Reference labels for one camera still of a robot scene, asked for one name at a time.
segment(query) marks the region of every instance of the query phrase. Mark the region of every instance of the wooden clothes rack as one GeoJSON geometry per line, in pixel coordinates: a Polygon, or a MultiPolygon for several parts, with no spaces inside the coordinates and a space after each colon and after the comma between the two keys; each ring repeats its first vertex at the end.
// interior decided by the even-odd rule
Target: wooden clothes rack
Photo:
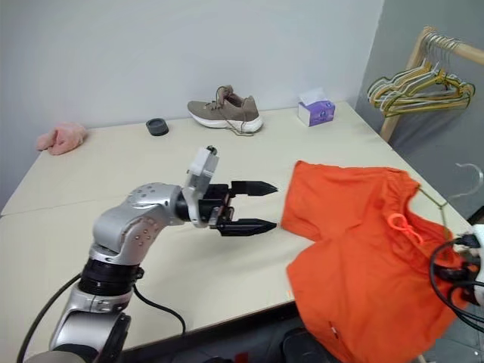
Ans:
{"type": "MultiPolygon", "coordinates": [[[[429,33],[435,33],[436,31],[437,29],[432,26],[425,26],[423,28],[422,32],[417,37],[417,42],[415,43],[414,50],[412,51],[410,58],[408,59],[407,67],[405,68],[406,70],[410,70],[412,68],[418,67],[422,63],[422,60],[426,56],[424,47],[422,47],[422,41],[429,33]]],[[[445,44],[444,38],[442,38],[439,42],[433,43],[433,45],[435,45],[436,47],[444,48],[442,47],[442,44],[445,44]]],[[[462,58],[466,58],[472,62],[476,62],[484,66],[484,51],[481,51],[480,49],[474,48],[468,44],[460,42],[451,51],[452,53],[459,55],[462,58]]],[[[399,123],[400,116],[401,115],[387,117],[383,122],[383,126],[380,130],[380,136],[386,142],[388,142],[392,137],[393,131],[395,130],[395,127],[399,123]]]]}

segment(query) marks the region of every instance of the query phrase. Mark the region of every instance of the cable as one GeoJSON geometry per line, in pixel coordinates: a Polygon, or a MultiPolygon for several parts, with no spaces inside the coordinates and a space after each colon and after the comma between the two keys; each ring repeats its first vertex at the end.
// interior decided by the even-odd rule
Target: cable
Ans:
{"type": "Polygon", "coordinates": [[[139,292],[138,288],[136,287],[136,285],[133,285],[133,290],[135,291],[135,295],[145,304],[148,304],[149,306],[152,306],[154,307],[155,309],[159,309],[159,310],[162,310],[164,312],[168,312],[169,314],[173,315],[175,318],[177,318],[180,323],[181,323],[181,335],[185,335],[185,332],[187,330],[187,326],[185,324],[185,320],[183,320],[183,317],[177,313],[175,310],[171,310],[170,308],[166,308],[165,306],[162,306],[162,305],[158,305],[156,304],[155,302],[152,302],[150,300],[148,300],[146,297],[144,297],[143,295],[141,295],[141,293],[139,292]]]}
{"type": "Polygon", "coordinates": [[[62,293],[67,290],[72,284],[74,284],[77,280],[81,278],[81,274],[77,274],[68,282],[65,283],[64,286],[62,286],[50,299],[47,301],[47,303],[44,305],[40,313],[37,315],[36,319],[33,321],[32,325],[30,325],[30,329],[27,332],[25,338],[23,339],[22,346],[20,347],[20,350],[18,352],[17,356],[17,363],[23,363],[23,359],[25,358],[25,353],[27,351],[27,348],[29,347],[30,340],[32,339],[33,334],[36,332],[37,327],[40,324],[40,321],[42,318],[44,318],[45,313],[51,308],[52,304],[55,303],[55,300],[62,295],[62,293]]]}
{"type": "Polygon", "coordinates": [[[435,272],[434,272],[434,269],[433,269],[433,266],[435,265],[435,261],[436,261],[437,255],[439,255],[439,253],[441,251],[443,251],[444,249],[451,247],[453,244],[454,244],[454,242],[452,242],[452,241],[451,242],[446,242],[442,246],[437,247],[433,251],[432,256],[430,257],[430,284],[432,285],[432,288],[435,291],[435,293],[438,296],[438,298],[441,299],[441,301],[444,304],[446,304],[457,315],[458,318],[460,318],[465,324],[468,324],[471,327],[473,327],[474,329],[476,329],[478,331],[482,331],[484,333],[484,328],[482,328],[479,325],[475,324],[474,322],[468,320],[468,318],[469,318],[469,319],[478,321],[479,323],[484,323],[484,318],[482,318],[482,317],[480,317],[478,315],[472,314],[470,312],[466,312],[463,309],[460,309],[450,299],[452,293],[457,288],[459,288],[459,287],[469,286],[471,284],[474,284],[476,286],[484,286],[484,283],[481,283],[481,282],[478,282],[478,281],[466,281],[466,282],[462,282],[462,283],[455,283],[455,284],[453,284],[453,286],[449,290],[448,297],[447,298],[445,298],[445,296],[442,294],[442,292],[437,287],[436,276],[435,276],[435,272]]]}

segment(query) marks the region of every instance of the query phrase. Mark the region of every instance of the pink towel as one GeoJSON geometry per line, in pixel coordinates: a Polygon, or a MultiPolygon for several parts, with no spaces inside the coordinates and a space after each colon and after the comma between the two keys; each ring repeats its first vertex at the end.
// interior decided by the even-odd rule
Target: pink towel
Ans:
{"type": "Polygon", "coordinates": [[[87,131],[78,123],[60,123],[48,134],[37,139],[37,150],[48,149],[51,155],[61,155],[78,147],[87,131]]]}

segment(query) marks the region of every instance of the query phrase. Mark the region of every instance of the purple tissue box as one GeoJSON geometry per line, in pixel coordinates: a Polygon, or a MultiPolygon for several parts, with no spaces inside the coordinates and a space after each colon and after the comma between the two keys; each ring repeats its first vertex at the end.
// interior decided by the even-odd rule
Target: purple tissue box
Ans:
{"type": "Polygon", "coordinates": [[[330,101],[318,101],[308,106],[300,102],[298,116],[306,126],[315,126],[331,121],[334,118],[334,109],[334,103],[330,101]]]}

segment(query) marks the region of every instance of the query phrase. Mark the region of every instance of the white table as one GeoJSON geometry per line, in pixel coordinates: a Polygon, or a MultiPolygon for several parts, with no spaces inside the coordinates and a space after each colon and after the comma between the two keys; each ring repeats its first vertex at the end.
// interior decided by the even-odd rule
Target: white table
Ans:
{"type": "MultiPolygon", "coordinates": [[[[144,124],[90,131],[78,150],[41,154],[0,219],[2,360],[13,361],[28,326],[45,301],[88,258],[94,220],[147,182],[182,184],[198,147],[219,149],[213,182],[263,180],[279,187],[266,197],[237,197],[236,218],[278,222],[297,160],[339,166],[392,166],[407,170],[443,200],[346,103],[333,122],[306,128],[294,109],[262,113],[264,129],[252,138],[205,129],[189,119],[169,122],[170,133],[150,136],[144,124]]],[[[438,209],[419,193],[411,208],[441,222],[438,209]]],[[[446,207],[454,233],[469,228],[446,207]]],[[[138,286],[153,301],[174,308],[188,330],[207,327],[292,300],[285,268],[310,244],[280,228],[255,237],[220,237],[190,225],[167,228],[151,247],[138,286]]],[[[46,315],[30,353],[46,349],[67,296],[46,315]]],[[[126,348],[180,332],[177,320],[133,298],[126,348]]]]}

